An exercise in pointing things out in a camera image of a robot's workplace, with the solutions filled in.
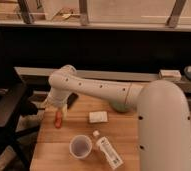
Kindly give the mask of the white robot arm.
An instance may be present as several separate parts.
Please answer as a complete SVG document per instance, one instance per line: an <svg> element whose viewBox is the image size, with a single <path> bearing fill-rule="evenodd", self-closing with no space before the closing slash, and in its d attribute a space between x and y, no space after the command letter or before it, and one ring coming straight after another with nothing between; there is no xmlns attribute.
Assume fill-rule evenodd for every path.
<svg viewBox="0 0 191 171"><path fill-rule="evenodd" d="M56 107L71 93L119 103L138 114L140 171L191 171L191 116L182 89L168 80L146 85L81 78L71 65L48 79L47 100Z"/></svg>

